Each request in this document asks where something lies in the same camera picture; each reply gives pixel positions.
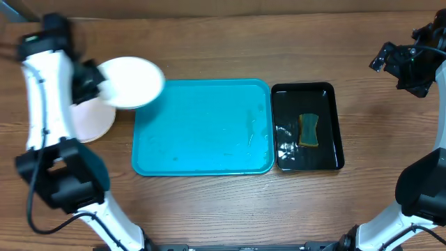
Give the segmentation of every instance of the wood grain surface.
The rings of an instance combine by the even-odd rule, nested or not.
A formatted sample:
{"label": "wood grain surface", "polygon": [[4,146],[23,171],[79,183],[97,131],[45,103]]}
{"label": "wood grain surface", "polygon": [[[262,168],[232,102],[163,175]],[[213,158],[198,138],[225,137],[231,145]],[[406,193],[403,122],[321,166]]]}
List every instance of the wood grain surface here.
{"label": "wood grain surface", "polygon": [[[256,77],[270,86],[330,82],[335,89],[346,159],[340,172],[259,176],[148,178],[130,164],[134,113],[119,111],[111,130],[89,144],[102,156],[111,190],[130,219],[156,243],[284,244],[337,240],[394,200],[401,171],[430,152],[436,136],[438,90],[419,99],[395,89],[396,79],[368,65],[384,42],[412,43],[412,28],[432,12],[209,17],[84,22],[77,41],[98,63],[140,56],[168,79]],[[37,24],[9,24],[15,42]],[[0,62],[0,249],[90,250],[102,241],[75,222],[51,236],[26,224],[28,187],[13,158],[28,135],[26,88],[17,64]],[[40,199],[40,227],[67,218]],[[437,232],[446,236],[445,229]],[[427,234],[406,250],[443,248]]]}

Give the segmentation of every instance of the black cable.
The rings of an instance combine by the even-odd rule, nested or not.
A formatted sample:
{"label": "black cable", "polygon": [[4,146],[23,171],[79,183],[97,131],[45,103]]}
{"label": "black cable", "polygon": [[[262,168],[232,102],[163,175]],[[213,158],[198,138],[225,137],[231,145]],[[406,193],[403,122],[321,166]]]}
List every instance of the black cable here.
{"label": "black cable", "polygon": [[422,226],[417,226],[417,225],[412,225],[411,227],[405,229],[404,231],[402,231],[401,233],[397,234],[396,236],[394,236],[393,238],[391,238],[388,242],[384,243],[381,248],[378,251],[383,251],[385,250],[388,246],[390,246],[391,244],[393,244],[395,241],[399,240],[401,237],[405,236],[407,233],[409,233],[410,231],[415,232],[417,229],[423,230],[425,232],[427,232],[428,234],[432,235],[434,238],[436,238],[438,241],[440,241],[443,245],[446,245],[446,240],[444,238],[441,238],[439,235],[437,235],[434,231],[426,228],[426,227],[422,227]]}
{"label": "black cable", "polygon": [[446,245],[446,240],[444,238],[441,238],[439,235],[437,235],[434,231],[428,229],[427,227],[422,226],[414,226],[416,229],[421,229],[425,231],[426,233],[432,235],[434,238],[437,239],[437,241],[440,241],[443,245]]}
{"label": "black cable", "polygon": [[40,171],[40,164],[42,162],[43,153],[44,153],[45,145],[47,142],[47,134],[48,134],[48,131],[47,131],[47,97],[45,95],[45,90],[43,88],[43,83],[45,81],[40,76],[38,70],[36,70],[33,66],[31,66],[25,62],[22,63],[22,65],[31,71],[31,73],[35,77],[37,84],[39,86],[40,95],[41,95],[41,99],[42,99],[42,120],[43,120],[42,146],[40,147],[38,155],[37,155],[36,164],[34,166],[33,174],[31,176],[31,182],[29,183],[28,199],[26,201],[26,219],[28,221],[28,225],[37,234],[53,234],[53,233],[56,233],[57,231],[61,230],[62,228],[66,227],[71,222],[79,219],[80,217],[89,216],[93,220],[95,220],[104,229],[105,233],[110,237],[110,239],[113,242],[115,242],[115,244],[118,247],[120,247],[123,251],[128,251],[127,248],[125,248],[124,245],[118,239],[116,239],[116,237],[113,236],[113,234],[110,232],[110,230],[107,228],[107,226],[105,226],[105,224],[94,213],[79,213],[77,215],[72,216],[70,219],[66,220],[64,223],[60,224],[58,227],[55,227],[50,230],[41,230],[41,229],[37,228],[37,226],[34,225],[33,216],[32,216],[33,196],[34,196],[34,191],[36,189],[37,175],[38,175],[38,172]]}

